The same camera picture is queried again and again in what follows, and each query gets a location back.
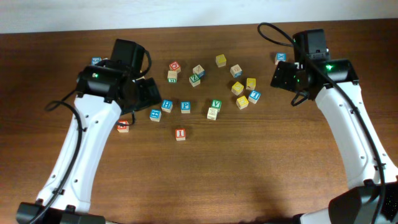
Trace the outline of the red letter A block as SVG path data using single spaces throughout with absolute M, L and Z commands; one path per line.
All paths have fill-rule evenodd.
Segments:
M 119 120 L 117 122 L 116 129 L 120 133 L 128 133 L 129 132 L 129 122 L 126 120 Z

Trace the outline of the red letter I block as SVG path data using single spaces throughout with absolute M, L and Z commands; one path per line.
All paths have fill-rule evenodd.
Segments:
M 186 131 L 185 129 L 176 129 L 175 130 L 175 138 L 177 141 L 186 140 Z

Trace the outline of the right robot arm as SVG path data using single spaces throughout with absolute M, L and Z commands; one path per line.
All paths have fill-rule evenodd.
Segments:
M 397 223 L 397 167 L 384 150 L 347 59 L 332 60 L 322 29 L 288 38 L 295 62 L 279 62 L 271 86 L 294 92 L 292 106 L 312 100 L 326 118 L 345 167 L 348 191 L 294 223 Z

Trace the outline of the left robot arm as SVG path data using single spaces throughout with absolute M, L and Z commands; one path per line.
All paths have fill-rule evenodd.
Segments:
M 34 203 L 22 202 L 18 223 L 106 223 L 89 213 L 91 191 L 106 141 L 124 114 L 159 104 L 162 99 L 153 78 L 146 79 L 141 45 L 117 39 L 109 59 L 86 66 L 72 91 L 74 103 L 52 101 L 46 111 L 63 105 L 72 113 L 67 136 L 53 171 Z

